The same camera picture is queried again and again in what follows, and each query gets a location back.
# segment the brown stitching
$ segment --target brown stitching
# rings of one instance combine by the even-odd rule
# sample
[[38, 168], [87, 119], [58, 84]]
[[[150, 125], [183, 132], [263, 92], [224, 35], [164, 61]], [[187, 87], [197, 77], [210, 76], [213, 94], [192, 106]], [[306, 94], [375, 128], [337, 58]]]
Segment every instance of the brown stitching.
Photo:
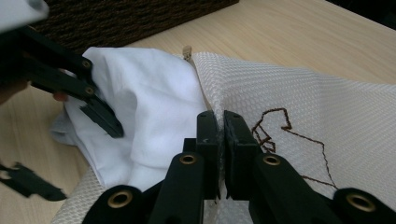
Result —
[[329, 183], [326, 183], [326, 182], [323, 182], [323, 181], [320, 181], [320, 180], [316, 180], [316, 179], [314, 179], [314, 178], [312, 178], [312, 177], [309, 177], [309, 176], [306, 176], [306, 175], [301, 175], [301, 177], [304, 178], [304, 179], [309, 179], [309, 180], [318, 182], [319, 184], [324, 184], [324, 185], [333, 187], [333, 188], [335, 188], [335, 189], [338, 189], [338, 188], [337, 188], [335, 185], [333, 185], [333, 184], [329, 184]]
[[[309, 137], [300, 135], [300, 134], [298, 134], [298, 133], [292, 132], [292, 131], [291, 131], [292, 127], [291, 127], [291, 123], [290, 123], [290, 119], [289, 119], [289, 114], [288, 114], [288, 110], [287, 110], [286, 108], [275, 108], [275, 109], [270, 109], [270, 110], [264, 111], [264, 112], [262, 113], [262, 118], [261, 118], [261, 119], [253, 126], [253, 128], [251, 129], [251, 133], [252, 133], [252, 134], [255, 134], [256, 137], [258, 138], [259, 145], [260, 145], [264, 150], [266, 150], [267, 152], [276, 153], [276, 143], [274, 143], [273, 141], [271, 141], [271, 139], [272, 139], [271, 136], [264, 130], [264, 128], [261, 126], [261, 124], [262, 124], [262, 122], [264, 121], [265, 115], [267, 115], [267, 114], [269, 114], [269, 113], [272, 113], [272, 112], [277, 112], [277, 111], [282, 111], [282, 112], [283, 112], [283, 115], [285, 116], [285, 120], [286, 120], [287, 125], [284, 126], [284, 127], [280, 127], [283, 131], [285, 131], [285, 132], [287, 132], [287, 133], [291, 133], [291, 134], [293, 134], [293, 135], [296, 135], [296, 136], [298, 136], [298, 137], [301, 137], [301, 138], [303, 138], [303, 139], [306, 139], [306, 140], [308, 140], [308, 141], [311, 141], [311, 142], [314, 142], [314, 143], [317, 143], [317, 144], [320, 144], [320, 145], [321, 145], [321, 147], [322, 147], [322, 155], [323, 155], [323, 158], [324, 158], [325, 163], [326, 163], [327, 174], [329, 175], [329, 178], [330, 178], [330, 180], [332, 181], [332, 184], [329, 184], [329, 183], [326, 183], [326, 182], [323, 182], [323, 181], [320, 181], [320, 180], [317, 180], [317, 179], [315, 179], [315, 178], [312, 178], [312, 177], [309, 177], [309, 176], [305, 176], [305, 175], [302, 175], [302, 178], [309, 179], [309, 180], [318, 182], [318, 183], [320, 183], [320, 184], [328, 185], [328, 186], [331, 186], [331, 187], [333, 187], [333, 188], [335, 188], [335, 189], [338, 189], [338, 188], [336, 187], [334, 181], [332, 180], [332, 175], [330, 174], [329, 162], [327, 161], [326, 154], [324, 153], [324, 143], [319, 142], [319, 141], [317, 141], [317, 140], [314, 140], [314, 139], [312, 139], [312, 138], [309, 138]], [[259, 132], [257, 131], [258, 128], [260, 128], [260, 130], [265, 134], [265, 138], [264, 138], [264, 139], [261, 139], [261, 138], [260, 138], [260, 134], [259, 134]], [[270, 144], [273, 148], [268, 148], [265, 144]]]

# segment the brass grommet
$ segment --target brass grommet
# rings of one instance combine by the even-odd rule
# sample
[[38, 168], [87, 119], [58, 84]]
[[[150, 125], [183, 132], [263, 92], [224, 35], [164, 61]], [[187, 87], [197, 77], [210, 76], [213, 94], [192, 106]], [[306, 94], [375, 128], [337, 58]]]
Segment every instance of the brass grommet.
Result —
[[82, 61], [82, 66], [84, 66], [86, 68], [90, 68], [91, 64], [88, 61]]
[[123, 206], [130, 203], [132, 198], [132, 192], [124, 189], [111, 195], [111, 197], [107, 200], [107, 204], [112, 208], [122, 208]]
[[93, 90], [92, 87], [87, 87], [87, 88], [85, 88], [85, 92], [87, 92], [89, 95], [94, 94], [94, 90]]
[[268, 165], [279, 165], [280, 160], [275, 156], [265, 156], [262, 161], [267, 163]]
[[182, 157], [180, 157], [179, 160], [180, 160], [181, 163], [183, 163], [185, 165], [190, 165], [190, 164], [193, 164], [193, 163], [195, 163], [197, 161], [197, 159], [194, 156], [192, 156], [192, 155], [182, 156]]
[[375, 204], [372, 201], [357, 193], [349, 193], [346, 196], [346, 201], [355, 208], [364, 212], [374, 212], [376, 209]]

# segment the table surface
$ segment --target table surface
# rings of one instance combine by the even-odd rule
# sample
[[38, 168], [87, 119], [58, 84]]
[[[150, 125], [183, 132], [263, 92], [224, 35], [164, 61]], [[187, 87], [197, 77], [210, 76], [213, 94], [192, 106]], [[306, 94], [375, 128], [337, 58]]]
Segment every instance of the table surface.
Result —
[[[353, 80], [396, 84], [396, 31], [324, 0], [241, 0], [130, 47], [210, 51], [243, 60], [297, 66]], [[28, 88], [0, 106], [0, 160], [19, 161], [66, 194], [88, 164], [76, 147], [51, 139], [63, 106]], [[0, 184], [0, 223], [50, 223], [63, 202], [25, 199]]]

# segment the white mesh cloth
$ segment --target white mesh cloth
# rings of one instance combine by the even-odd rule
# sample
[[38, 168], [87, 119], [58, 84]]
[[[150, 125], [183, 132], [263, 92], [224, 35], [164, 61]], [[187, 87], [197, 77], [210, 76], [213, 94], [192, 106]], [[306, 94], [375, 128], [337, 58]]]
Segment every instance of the white mesh cloth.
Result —
[[[395, 86], [213, 53], [192, 58], [220, 126], [223, 110], [238, 113], [262, 149], [285, 157], [315, 191], [331, 198], [335, 187], [353, 187], [396, 209]], [[90, 170], [52, 223], [80, 223], [103, 191]], [[251, 223], [248, 203], [206, 202], [205, 223]]]

